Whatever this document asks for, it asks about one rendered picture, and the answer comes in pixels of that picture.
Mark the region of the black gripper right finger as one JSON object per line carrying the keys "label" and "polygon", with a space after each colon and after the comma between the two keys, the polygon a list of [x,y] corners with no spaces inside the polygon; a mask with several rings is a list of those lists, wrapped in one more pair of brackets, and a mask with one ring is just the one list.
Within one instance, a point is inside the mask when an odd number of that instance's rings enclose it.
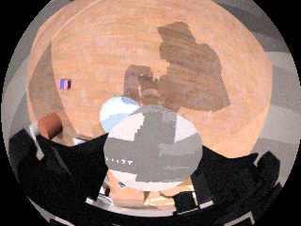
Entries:
{"label": "black gripper right finger", "polygon": [[191,176],[198,204],[210,202],[215,193],[233,180],[238,170],[251,166],[251,163],[259,157],[258,153],[254,153],[245,157],[242,155],[242,157],[227,158],[204,146],[202,150],[202,158]]}

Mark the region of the pink and blue eraser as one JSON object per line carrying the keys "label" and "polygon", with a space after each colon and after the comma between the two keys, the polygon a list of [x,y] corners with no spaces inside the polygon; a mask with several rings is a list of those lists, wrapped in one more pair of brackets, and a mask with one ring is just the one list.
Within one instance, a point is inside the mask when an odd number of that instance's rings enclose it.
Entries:
{"label": "pink and blue eraser", "polygon": [[57,87],[71,89],[71,80],[56,80]]}

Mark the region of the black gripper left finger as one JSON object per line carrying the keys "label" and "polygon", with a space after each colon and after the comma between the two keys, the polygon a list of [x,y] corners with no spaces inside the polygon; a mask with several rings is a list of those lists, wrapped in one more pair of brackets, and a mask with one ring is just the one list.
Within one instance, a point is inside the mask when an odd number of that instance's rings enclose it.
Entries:
{"label": "black gripper left finger", "polygon": [[87,199],[95,202],[109,170],[103,148],[108,136],[109,133],[104,133],[100,137],[70,147],[41,135],[37,136],[37,142],[42,154],[66,170],[71,179],[86,193]]}

